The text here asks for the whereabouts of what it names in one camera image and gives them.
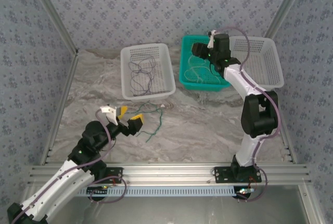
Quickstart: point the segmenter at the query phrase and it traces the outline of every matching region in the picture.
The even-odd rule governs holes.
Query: teal basket
[[[209,37],[204,35],[185,35],[182,42],[181,67],[179,81],[188,90],[219,91],[230,86],[214,69],[208,60],[192,54],[192,45],[196,42],[208,44]]]

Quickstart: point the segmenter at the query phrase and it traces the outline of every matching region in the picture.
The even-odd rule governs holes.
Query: green wire
[[[142,108],[143,106],[145,106],[146,104],[149,104],[149,105],[151,105],[151,106],[154,106],[154,107],[155,107],[155,110],[153,110],[153,111],[140,111],[141,108]],[[143,103],[143,104],[139,107],[139,109],[138,109],[137,111],[134,111],[134,112],[126,112],[126,114],[127,114],[127,113],[128,113],[128,114],[140,114],[140,113],[153,113],[153,112],[158,112],[158,113],[160,113],[160,124],[159,124],[159,126],[157,127],[157,129],[155,130],[155,132],[154,132],[154,133],[149,133],[149,132],[146,132],[146,131],[143,130],[143,131],[141,131],[139,134],[136,135],[136,136],[139,136],[141,133],[146,133],[146,134],[150,135],[150,137],[147,139],[146,142],[148,142],[148,141],[149,141],[154,135],[156,135],[156,133],[159,131],[159,129],[160,129],[161,126],[162,126],[162,115],[163,115],[162,108],[158,108],[156,104],[153,104],[153,103],[151,103],[151,102],[146,102],[146,103]]]

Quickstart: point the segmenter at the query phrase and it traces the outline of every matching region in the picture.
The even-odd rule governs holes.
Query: patterned wallpaper
[[[71,60],[39,0],[0,0],[0,223],[40,161]]]
[[[333,223],[333,0],[296,0],[275,42],[285,86],[280,108],[300,163]]]
[[[282,0],[52,0],[77,48],[163,42],[240,25],[263,36]]]

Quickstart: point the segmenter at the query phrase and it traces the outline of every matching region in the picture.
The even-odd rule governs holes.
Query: marble surface
[[[185,90],[178,80],[180,49],[170,48],[176,92],[153,101],[164,105],[162,127],[148,135],[118,135],[117,144],[104,159],[112,162],[230,162],[240,148],[242,99],[232,88],[219,93]],[[85,125],[95,120],[99,106],[141,103],[126,101],[121,93],[119,50],[80,50],[78,66],[67,98],[59,130],[48,161],[63,161],[81,138]],[[153,132],[159,113],[145,114],[142,130]],[[266,141],[258,161],[287,161],[281,137]]]

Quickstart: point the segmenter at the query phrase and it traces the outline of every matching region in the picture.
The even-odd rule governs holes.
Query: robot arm
[[[260,139],[272,133],[277,127],[277,115],[272,104],[260,92],[266,91],[260,87],[245,71],[240,71],[240,62],[231,57],[228,34],[209,33],[209,44],[194,43],[192,53],[202,59],[208,59],[214,65],[215,71],[228,81],[244,100],[241,116],[241,125],[245,132],[240,150],[234,156],[231,164],[233,179],[244,182],[249,176],[256,175],[253,168],[252,157]],[[277,105],[277,94],[274,91],[266,92]]]
[[[115,109],[109,106],[101,107],[101,112],[106,113],[109,120],[106,128],[112,139],[115,139],[120,133],[125,136],[134,135],[143,125],[142,114],[130,118],[127,122],[128,126],[119,122],[126,110],[127,107]],[[47,224],[52,221],[59,210],[82,188],[106,176],[106,164],[102,160],[96,163],[94,161],[100,158],[100,150],[108,143],[109,140],[102,124],[99,121],[88,123],[82,138],[68,155],[68,160],[52,178],[29,199],[21,204],[13,203],[8,208],[10,223],[18,215],[21,217],[16,220],[15,224]]]

